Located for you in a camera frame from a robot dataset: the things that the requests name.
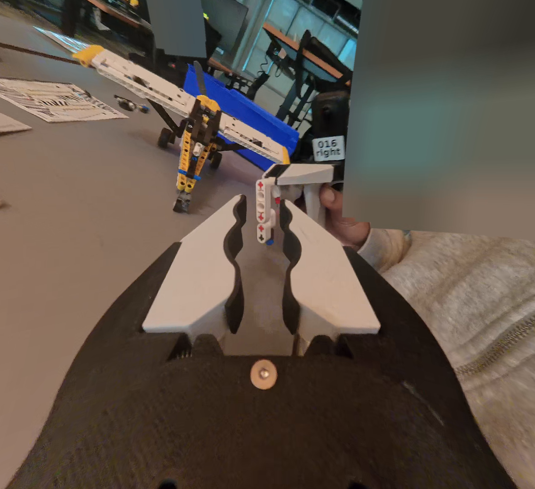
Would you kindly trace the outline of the small dark lego assembly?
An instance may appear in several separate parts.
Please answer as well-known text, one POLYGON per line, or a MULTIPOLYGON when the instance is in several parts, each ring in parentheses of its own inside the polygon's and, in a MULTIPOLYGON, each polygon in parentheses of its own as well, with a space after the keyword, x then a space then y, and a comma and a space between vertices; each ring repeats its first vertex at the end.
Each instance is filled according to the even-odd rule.
POLYGON ((130 99, 121 97, 119 95, 114 95, 114 99, 121 109, 127 112, 139 112, 143 114, 147 114, 150 112, 150 108, 146 105, 137 104, 130 99))

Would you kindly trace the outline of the white paper sheet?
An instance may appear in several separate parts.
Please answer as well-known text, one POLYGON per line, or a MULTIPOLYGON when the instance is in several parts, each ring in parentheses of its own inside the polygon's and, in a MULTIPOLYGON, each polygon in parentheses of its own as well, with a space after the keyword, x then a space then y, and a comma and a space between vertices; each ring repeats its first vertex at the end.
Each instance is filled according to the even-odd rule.
POLYGON ((16 119, 10 118, 9 116, 2 113, 0 115, 0 121, 1 136, 32 130, 31 126, 25 125, 17 121, 16 119))

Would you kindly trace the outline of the wooden table dark legs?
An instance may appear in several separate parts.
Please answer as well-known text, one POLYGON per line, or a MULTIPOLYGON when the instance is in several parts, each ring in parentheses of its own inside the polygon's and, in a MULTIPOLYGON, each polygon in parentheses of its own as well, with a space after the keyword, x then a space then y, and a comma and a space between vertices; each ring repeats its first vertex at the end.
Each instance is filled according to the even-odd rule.
POLYGON ((149 23, 136 17, 133 13, 129 13, 125 8, 116 8, 110 3, 106 3, 102 0, 64 0, 60 25, 64 35, 73 36, 76 32, 76 27, 80 19, 80 12, 76 6, 80 5, 80 1, 85 1, 99 11, 118 19, 122 23, 127 24, 136 30, 141 30, 145 33, 151 32, 149 23))

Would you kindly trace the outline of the person's right forearm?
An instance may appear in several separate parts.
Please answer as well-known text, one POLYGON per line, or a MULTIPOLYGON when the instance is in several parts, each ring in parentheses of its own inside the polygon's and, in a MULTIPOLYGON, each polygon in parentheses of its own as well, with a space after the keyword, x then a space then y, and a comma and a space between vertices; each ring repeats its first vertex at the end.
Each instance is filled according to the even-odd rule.
POLYGON ((411 231, 372 228, 358 254, 383 274, 405 258, 411 245, 411 231))

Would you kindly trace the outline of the wooden standing desk black frame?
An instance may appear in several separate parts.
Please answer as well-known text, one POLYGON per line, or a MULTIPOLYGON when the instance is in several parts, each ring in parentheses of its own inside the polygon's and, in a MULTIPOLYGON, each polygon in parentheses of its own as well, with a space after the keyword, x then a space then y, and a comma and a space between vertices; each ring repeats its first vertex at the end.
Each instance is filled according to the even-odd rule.
POLYGON ((351 91, 352 71, 310 31, 305 31, 300 42, 292 40, 268 23, 263 30, 270 40, 266 58, 269 69, 283 73, 292 85, 279 107, 276 117, 288 125, 299 125, 305 117, 305 106, 311 104, 314 94, 351 91))

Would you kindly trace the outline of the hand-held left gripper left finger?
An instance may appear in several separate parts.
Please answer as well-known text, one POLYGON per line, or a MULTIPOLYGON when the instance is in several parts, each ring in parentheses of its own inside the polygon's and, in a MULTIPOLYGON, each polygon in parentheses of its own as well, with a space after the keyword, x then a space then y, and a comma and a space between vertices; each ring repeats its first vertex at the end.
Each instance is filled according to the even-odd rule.
POLYGON ((191 345, 210 335, 225 351, 244 315, 237 256, 246 218, 247 198, 238 194, 179 242, 142 323, 144 333, 184 334, 191 345))

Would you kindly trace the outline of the yellow white lego airplane model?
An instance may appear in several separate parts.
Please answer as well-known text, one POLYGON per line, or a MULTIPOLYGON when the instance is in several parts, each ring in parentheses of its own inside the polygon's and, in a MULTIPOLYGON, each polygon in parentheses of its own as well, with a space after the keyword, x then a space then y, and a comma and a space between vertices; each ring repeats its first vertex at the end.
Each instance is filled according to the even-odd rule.
POLYGON ((74 53, 73 58, 150 103, 169 129, 169 134, 161 134, 158 140, 162 149, 169 142, 181 140, 174 212, 188 212, 191 195, 201 179, 205 163, 209 162, 213 169, 218 168, 223 152, 245 149, 263 156, 272 164, 290 164, 286 147, 224 113, 218 103, 207 96, 204 72, 198 62, 194 64, 201 93, 194 97, 100 45, 89 45, 74 53))

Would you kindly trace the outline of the printed paper sheet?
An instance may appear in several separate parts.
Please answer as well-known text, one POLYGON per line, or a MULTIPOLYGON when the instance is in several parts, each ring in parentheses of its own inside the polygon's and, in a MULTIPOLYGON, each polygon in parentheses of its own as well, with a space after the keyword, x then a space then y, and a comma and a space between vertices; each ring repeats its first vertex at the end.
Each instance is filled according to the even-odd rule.
POLYGON ((71 38, 68 36, 65 36, 63 34, 56 33, 54 31, 45 30, 41 27, 33 26, 34 29, 36 29, 40 34, 45 36, 46 38, 50 39, 54 43, 60 45, 62 48, 66 49, 68 52, 70 52, 72 55, 81 52, 83 50, 86 50, 91 46, 91 44, 82 42, 80 40, 77 40, 75 38, 71 38))

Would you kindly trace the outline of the printed instruction sheet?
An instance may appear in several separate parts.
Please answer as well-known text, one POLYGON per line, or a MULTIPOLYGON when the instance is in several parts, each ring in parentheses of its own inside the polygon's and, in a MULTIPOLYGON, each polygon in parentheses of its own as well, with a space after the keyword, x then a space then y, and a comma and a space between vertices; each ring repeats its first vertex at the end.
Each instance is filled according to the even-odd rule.
POLYGON ((47 123, 127 118, 75 84, 1 78, 1 98, 47 123))

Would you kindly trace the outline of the person's right hand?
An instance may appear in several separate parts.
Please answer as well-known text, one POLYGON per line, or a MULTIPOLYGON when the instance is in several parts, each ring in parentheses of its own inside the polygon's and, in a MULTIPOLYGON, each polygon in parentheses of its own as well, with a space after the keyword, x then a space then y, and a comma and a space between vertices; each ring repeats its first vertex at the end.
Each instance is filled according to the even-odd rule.
POLYGON ((325 208, 325 227, 342 245, 355 250, 363 247, 371 232, 369 222, 357 222, 342 215, 343 193, 324 184, 319 199, 325 208))

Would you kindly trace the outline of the white lego beam assembly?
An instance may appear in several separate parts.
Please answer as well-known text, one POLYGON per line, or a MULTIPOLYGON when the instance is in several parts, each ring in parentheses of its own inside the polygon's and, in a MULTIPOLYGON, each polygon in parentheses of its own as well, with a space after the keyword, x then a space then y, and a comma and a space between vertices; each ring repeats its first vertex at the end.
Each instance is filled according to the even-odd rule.
POLYGON ((273 227, 276 221, 276 213, 272 208, 272 191, 276 179, 262 178, 256 182, 256 219, 257 219, 257 240, 263 245, 273 244, 273 227))

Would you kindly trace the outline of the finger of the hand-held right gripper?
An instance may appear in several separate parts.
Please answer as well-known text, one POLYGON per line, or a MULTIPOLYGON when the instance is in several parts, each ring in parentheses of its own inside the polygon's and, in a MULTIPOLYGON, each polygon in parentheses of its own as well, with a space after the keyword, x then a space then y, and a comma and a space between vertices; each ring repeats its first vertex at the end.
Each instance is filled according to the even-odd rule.
POLYGON ((289 168, 291 168, 291 165, 272 165, 262 175, 262 182, 268 184, 289 184, 289 177, 284 177, 289 168))
POLYGON ((276 178, 277 185, 313 185, 333 182, 334 165, 290 164, 276 178))

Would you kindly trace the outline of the blue plastic bin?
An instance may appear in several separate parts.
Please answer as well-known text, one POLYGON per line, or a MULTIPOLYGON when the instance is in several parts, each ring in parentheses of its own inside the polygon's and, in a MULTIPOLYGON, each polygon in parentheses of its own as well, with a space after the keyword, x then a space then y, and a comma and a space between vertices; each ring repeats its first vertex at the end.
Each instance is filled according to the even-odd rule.
MULTIPOLYGON (((284 146, 289 155, 293 154, 299 139, 297 130, 247 99, 241 92, 227 89, 222 82, 207 73, 204 73, 204 83, 207 96, 214 99, 224 113, 237 118, 284 146)), ((192 96, 200 94, 193 65, 189 66, 184 82, 184 91, 192 96)), ((263 171, 273 164, 267 158, 250 150, 241 150, 238 151, 238 154, 263 171)))

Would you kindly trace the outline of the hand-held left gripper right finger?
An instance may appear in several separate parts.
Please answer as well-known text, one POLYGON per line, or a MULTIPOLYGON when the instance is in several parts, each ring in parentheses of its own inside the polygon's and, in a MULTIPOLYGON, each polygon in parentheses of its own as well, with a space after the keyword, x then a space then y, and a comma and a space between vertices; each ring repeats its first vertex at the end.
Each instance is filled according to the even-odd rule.
POLYGON ((316 337, 377 334, 380 322, 342 244, 288 200, 281 201, 284 278, 283 320, 294 355, 316 337))

